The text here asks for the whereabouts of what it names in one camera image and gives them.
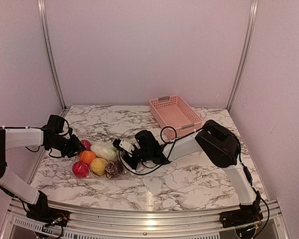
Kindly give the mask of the dark purple fake vegetable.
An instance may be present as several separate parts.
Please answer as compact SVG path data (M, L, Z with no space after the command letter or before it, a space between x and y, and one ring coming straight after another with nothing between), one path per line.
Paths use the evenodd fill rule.
M122 175L123 167L118 161L107 161L105 174L107 178L113 179Z

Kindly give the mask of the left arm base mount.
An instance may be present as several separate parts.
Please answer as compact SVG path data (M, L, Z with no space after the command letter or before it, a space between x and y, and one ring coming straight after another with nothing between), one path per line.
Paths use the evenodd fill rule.
M44 222L46 225L67 226L70 216L69 211L56 208L32 208L28 209L26 216L30 219Z

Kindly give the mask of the white fake cabbage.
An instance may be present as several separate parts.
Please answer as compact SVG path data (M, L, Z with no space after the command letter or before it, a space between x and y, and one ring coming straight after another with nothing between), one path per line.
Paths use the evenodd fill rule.
M103 158L108 161L117 161L117 150L112 146L103 146L94 144L90 147L91 151L96 154L98 158Z

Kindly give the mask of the clear zip top bag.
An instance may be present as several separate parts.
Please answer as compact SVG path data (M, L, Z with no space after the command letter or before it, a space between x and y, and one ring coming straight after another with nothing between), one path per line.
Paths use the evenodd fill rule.
M128 180L131 177L109 142L81 141L83 148L72 159L69 170L77 179Z

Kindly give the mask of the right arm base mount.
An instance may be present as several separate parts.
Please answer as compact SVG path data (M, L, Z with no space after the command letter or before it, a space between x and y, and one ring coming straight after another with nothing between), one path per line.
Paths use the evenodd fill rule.
M252 209L237 209L222 212L220 214L219 221L223 228L229 228L259 222L263 218L263 214L260 210L253 211Z

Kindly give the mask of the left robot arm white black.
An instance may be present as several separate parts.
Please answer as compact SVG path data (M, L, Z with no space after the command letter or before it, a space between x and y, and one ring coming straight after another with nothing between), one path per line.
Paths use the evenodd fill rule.
M42 127L0 126L0 189L21 201L29 215L47 222L60 211L48 205L43 192L14 172L18 162L22 166L30 166L30 154L41 149L57 152L57 155L52 155L53 158L72 158L85 147L68 121L59 115L50 115L47 124Z

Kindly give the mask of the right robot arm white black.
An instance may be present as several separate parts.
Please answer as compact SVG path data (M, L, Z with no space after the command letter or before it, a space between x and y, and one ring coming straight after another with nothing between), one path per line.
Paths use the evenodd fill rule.
M220 222L223 227L252 223L263 219L260 208L261 194L253 186L253 178L241 159L241 144L238 137L228 128L214 120L182 137L175 136L162 144L149 130L135 135L137 144L116 139L113 146L123 166L133 174L138 165L151 161L158 168L172 161L203 151L208 159L221 168L229 177L239 199L239 209L223 212Z

